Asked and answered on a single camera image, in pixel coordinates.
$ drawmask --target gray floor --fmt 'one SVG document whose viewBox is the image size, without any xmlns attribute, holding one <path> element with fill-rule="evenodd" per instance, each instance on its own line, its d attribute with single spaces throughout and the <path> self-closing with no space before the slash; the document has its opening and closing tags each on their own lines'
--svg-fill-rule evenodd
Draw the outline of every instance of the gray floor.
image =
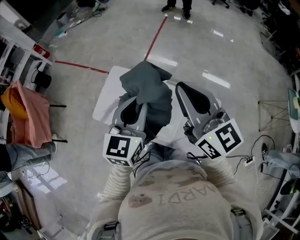
<svg viewBox="0 0 300 240">
<path fill-rule="evenodd" d="M 102 17 L 88 20 L 59 39 L 52 56 L 106 71 L 115 65 L 132 68 L 143 60 L 164 18 L 160 11 L 164 4 L 160 0 L 111 0 Z M 245 142 L 233 154 L 250 154 L 254 141 L 261 135 L 257 101 L 286 100 L 292 81 L 262 48 L 258 16 L 244 15 L 234 5 L 226 9 L 219 2 L 213 6 L 210 0 L 199 0 L 193 2 L 192 23 L 188 23 L 183 18 L 174 19 L 180 17 L 181 7 L 179 1 L 177 9 L 168 13 L 149 61 L 170 71 L 175 81 L 197 83 L 212 91 L 230 117 L 236 119 L 243 134 Z M 203 77 L 207 72 L 228 82 L 230 88 Z M 22 178 L 36 198 L 42 224 L 62 214 L 69 218 L 72 231 L 79 234 L 88 223 L 110 169 L 102 158 L 108 126 L 92 118 L 107 75 L 58 63 L 50 68 L 50 74 L 48 99 L 67 105 L 66 109 L 51 110 L 51 126 L 69 143 L 59 145 L 48 174 L 38 180 Z M 290 143 L 292 130 L 280 127 L 264 133 L 272 136 L 280 149 Z M 255 145 L 253 154 L 258 157 L 258 167 L 264 140 L 272 147 L 267 139 Z M 239 160 L 229 159 L 234 170 Z M 45 165 L 28 171 L 37 175 L 47 169 Z M 255 168 L 246 170 L 242 164 L 236 176 L 263 209 L 277 180 L 261 173 L 257 179 Z"/>
</svg>

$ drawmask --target pink cloth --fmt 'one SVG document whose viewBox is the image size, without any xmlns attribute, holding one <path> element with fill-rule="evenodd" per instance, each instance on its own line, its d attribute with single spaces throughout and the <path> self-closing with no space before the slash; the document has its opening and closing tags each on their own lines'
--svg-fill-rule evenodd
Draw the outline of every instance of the pink cloth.
<svg viewBox="0 0 300 240">
<path fill-rule="evenodd" d="M 19 81 L 14 83 L 11 88 L 19 92 L 28 114 L 28 119 L 12 116 L 15 143 L 40 148 L 43 143 L 51 142 L 48 100 L 43 95 L 23 87 Z"/>
</svg>

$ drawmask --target power strip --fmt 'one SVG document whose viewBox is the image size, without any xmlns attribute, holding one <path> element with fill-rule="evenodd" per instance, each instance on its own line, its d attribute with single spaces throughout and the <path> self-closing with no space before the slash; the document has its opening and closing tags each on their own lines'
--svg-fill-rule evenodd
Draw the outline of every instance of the power strip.
<svg viewBox="0 0 300 240">
<path fill-rule="evenodd" d="M 257 158 L 252 156 L 252 158 L 250 159 L 249 162 L 247 162 L 247 160 L 244 160 L 243 166 L 245 169 L 250 169 L 252 167 L 254 167 L 254 165 L 256 164 Z"/>
</svg>

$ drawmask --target white marker cube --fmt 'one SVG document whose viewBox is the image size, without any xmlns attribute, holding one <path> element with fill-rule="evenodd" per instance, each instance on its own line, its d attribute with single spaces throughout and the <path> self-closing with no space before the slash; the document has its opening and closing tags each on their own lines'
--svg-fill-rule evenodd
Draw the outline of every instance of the white marker cube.
<svg viewBox="0 0 300 240">
<path fill-rule="evenodd" d="M 205 134 L 196 142 L 196 146 L 212 160 L 227 156 L 237 149 L 244 139 L 234 119 L 221 124 L 216 129 Z"/>
<path fill-rule="evenodd" d="M 111 164 L 133 167 L 142 150 L 140 137 L 109 133 L 104 136 L 103 157 Z"/>
</svg>

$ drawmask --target orange bag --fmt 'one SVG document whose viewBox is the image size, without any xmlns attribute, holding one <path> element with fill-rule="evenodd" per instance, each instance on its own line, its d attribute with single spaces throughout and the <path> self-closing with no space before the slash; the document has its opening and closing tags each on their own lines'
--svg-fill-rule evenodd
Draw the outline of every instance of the orange bag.
<svg viewBox="0 0 300 240">
<path fill-rule="evenodd" d="M 10 113 L 20 119 L 28 119 L 26 108 L 23 105 L 20 94 L 13 88 L 8 88 L 0 96 L 3 105 L 10 111 Z"/>
</svg>

